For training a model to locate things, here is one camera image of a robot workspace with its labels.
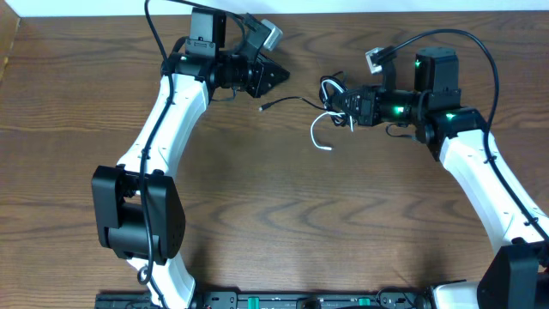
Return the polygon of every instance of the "white wall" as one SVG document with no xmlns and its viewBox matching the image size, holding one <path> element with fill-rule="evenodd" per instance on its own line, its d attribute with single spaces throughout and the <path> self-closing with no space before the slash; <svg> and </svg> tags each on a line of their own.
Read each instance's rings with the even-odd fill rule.
<svg viewBox="0 0 549 309">
<path fill-rule="evenodd" d="M 21 17 L 142 15 L 143 0 L 6 0 Z M 549 0 L 196 0 L 235 13 L 344 13 L 547 10 Z M 154 0 L 151 14 L 189 14 L 190 7 Z"/>
</svg>

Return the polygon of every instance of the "green terminal connector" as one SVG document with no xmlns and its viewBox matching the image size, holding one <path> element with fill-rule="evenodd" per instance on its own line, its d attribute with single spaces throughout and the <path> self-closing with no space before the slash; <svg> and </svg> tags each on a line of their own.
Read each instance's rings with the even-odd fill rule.
<svg viewBox="0 0 549 309">
<path fill-rule="evenodd" d="M 370 299 L 363 298 L 359 299 L 359 306 L 369 306 L 370 305 Z"/>
<path fill-rule="evenodd" d="M 259 309 L 259 297 L 248 298 L 248 309 Z"/>
</svg>

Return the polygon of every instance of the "white cable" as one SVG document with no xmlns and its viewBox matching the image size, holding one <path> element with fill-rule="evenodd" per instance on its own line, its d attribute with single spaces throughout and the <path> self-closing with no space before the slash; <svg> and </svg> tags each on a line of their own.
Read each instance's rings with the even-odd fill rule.
<svg viewBox="0 0 549 309">
<path fill-rule="evenodd" d="M 334 82 L 330 79 L 325 79 L 323 80 L 321 83 L 320 83 L 320 88 L 323 90 L 323 93 L 324 93 L 324 98 L 326 100 L 326 102 L 328 102 L 328 93 L 326 92 L 326 88 L 324 87 L 324 83 L 327 82 L 329 83 L 330 85 L 334 86 L 334 88 L 339 91 L 341 94 L 343 94 L 345 92 L 345 90 L 343 90 L 343 88 L 337 83 L 337 82 Z M 315 135 L 313 133 L 313 128 L 315 126 L 315 123 L 322 117 L 326 116 L 326 115 L 330 115 L 330 116 L 345 116 L 345 113 L 344 112 L 325 112 L 323 114 L 321 114 L 320 116 L 318 116 L 315 121 L 312 122 L 311 124 L 311 140 L 312 140 L 312 143 L 315 145 L 316 148 L 319 148 L 321 150 L 332 150 L 331 147 L 329 146 L 321 146 L 317 143 L 317 141 L 315 140 Z M 349 115 L 349 120 L 351 122 L 351 124 L 349 125 L 351 127 L 351 132 L 354 132 L 354 128 L 353 128 L 353 117 Z"/>
<path fill-rule="evenodd" d="M 326 88 L 324 87 L 324 83 L 327 82 L 329 83 L 330 85 L 334 86 L 334 88 L 337 89 L 337 91 L 340 92 L 340 94 L 344 93 L 345 91 L 343 91 L 343 88 L 337 84 L 337 82 L 334 82 L 330 79 L 325 79 L 323 80 L 323 82 L 320 83 L 320 88 L 323 89 L 323 92 L 324 92 L 324 98 L 327 100 L 328 99 L 328 93 L 326 93 Z"/>
<path fill-rule="evenodd" d="M 315 147 L 316 148 L 319 148 L 319 149 L 322 149 L 322 150 L 332 150 L 331 147 L 328 147 L 328 146 L 320 146 L 319 144 L 317 144 L 317 141 L 315 140 L 315 135 L 313 133 L 313 128 L 315 127 L 315 123 L 318 121 L 318 119 L 326 116 L 326 115 L 330 115 L 330 116 L 343 116 L 345 115 L 344 112 L 325 112 L 325 113 L 322 113 L 320 116 L 318 116 L 315 121 L 312 122 L 311 124 L 311 140 L 312 140 L 312 143 L 315 144 Z"/>
</svg>

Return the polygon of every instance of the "wooden table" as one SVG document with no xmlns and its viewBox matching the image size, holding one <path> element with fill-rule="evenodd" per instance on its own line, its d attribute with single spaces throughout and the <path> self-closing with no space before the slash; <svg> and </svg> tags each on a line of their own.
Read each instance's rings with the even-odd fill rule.
<svg viewBox="0 0 549 309">
<path fill-rule="evenodd" d="M 377 82 L 364 53 L 440 27 L 473 32 L 501 79 L 493 132 L 511 169 L 549 211 L 549 13 L 271 15 L 285 37 L 269 56 L 288 82 L 259 100 L 212 103 L 192 131 L 176 184 L 187 216 L 181 252 L 199 281 L 242 290 L 360 291 L 478 280 L 492 260 L 462 189 L 423 145 L 384 127 L 309 137 L 318 78 L 346 70 Z M 167 48 L 188 16 L 155 17 Z M 234 26 L 227 42 L 238 40 Z M 489 64 L 455 35 L 399 52 L 413 88 L 423 46 L 456 48 L 462 103 L 492 103 Z M 27 18 L 0 86 L 0 307 L 89 308 L 104 290 L 139 290 L 136 273 L 97 240 L 90 179 L 114 166 L 157 97 L 160 54 L 143 17 Z M 228 96 L 219 90 L 217 98 Z"/>
</svg>

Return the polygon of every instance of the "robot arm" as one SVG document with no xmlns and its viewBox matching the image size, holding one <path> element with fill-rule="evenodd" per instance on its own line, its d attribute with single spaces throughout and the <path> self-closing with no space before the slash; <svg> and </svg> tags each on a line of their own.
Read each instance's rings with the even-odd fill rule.
<svg viewBox="0 0 549 309">
<path fill-rule="evenodd" d="M 442 32 L 463 33 L 451 29 Z M 415 135 L 410 137 L 424 143 L 433 158 L 441 161 L 455 177 L 481 219 L 496 255 L 480 282 L 437 286 L 426 297 L 429 301 L 417 307 L 531 308 L 534 304 L 547 304 L 549 300 L 544 296 L 547 282 L 542 280 L 543 274 L 538 274 L 538 268 L 549 266 L 546 236 L 549 219 L 505 164 L 480 113 L 461 106 L 455 51 L 442 47 L 420 50 L 415 61 L 415 91 L 405 91 L 395 89 L 394 50 L 394 47 L 376 48 L 366 53 L 372 74 L 383 74 L 381 85 L 342 88 L 344 91 L 333 94 L 324 103 L 341 119 L 348 122 L 355 119 L 358 125 L 375 126 L 383 122 L 402 127 L 414 125 Z M 341 85 L 336 78 L 329 78 L 331 83 Z"/>
<path fill-rule="evenodd" d="M 175 178 L 179 160 L 185 144 L 196 121 L 208 108 L 208 87 L 206 82 L 195 80 L 194 76 L 173 74 L 173 104 L 162 121 L 156 137 L 149 150 L 150 159 L 145 173 L 162 171 L 164 175 Z M 141 151 L 154 124 L 158 120 L 166 99 L 170 93 L 167 76 L 160 80 L 160 92 L 153 111 L 130 150 L 120 158 L 117 165 L 124 166 L 125 171 L 139 172 Z"/>
<path fill-rule="evenodd" d="M 527 218 L 516 207 L 509 193 L 502 186 L 489 164 L 482 145 L 482 130 L 457 133 L 457 137 L 444 140 L 440 161 L 467 194 L 492 243 L 494 255 L 512 240 L 522 238 L 527 243 L 542 241 L 540 234 L 528 224 Z M 537 218 L 538 224 L 549 232 L 547 215 L 535 204 L 522 188 L 504 158 L 498 151 L 494 137 L 490 134 L 490 150 L 499 170 L 515 194 L 521 199 L 528 212 Z"/>
<path fill-rule="evenodd" d="M 186 308 L 194 293 L 195 280 L 179 252 L 185 217 L 174 178 L 196 121 L 218 87 L 246 91 L 258 98 L 289 77 L 286 70 L 259 52 L 262 47 L 275 48 L 281 39 L 280 29 L 251 15 L 242 19 L 248 27 L 246 38 L 236 50 L 220 51 L 225 43 L 225 12 L 193 9 L 190 36 L 184 38 L 186 51 L 180 53 L 174 47 L 162 65 L 159 96 L 141 133 L 116 167 L 98 167 L 92 178 L 101 245 L 128 260 L 143 277 L 140 270 L 146 269 L 149 255 L 145 214 L 131 198 L 140 194 L 142 150 L 165 109 L 170 94 L 168 75 L 172 75 L 172 105 L 154 135 L 143 171 L 154 250 L 147 285 L 157 306 Z"/>
</svg>

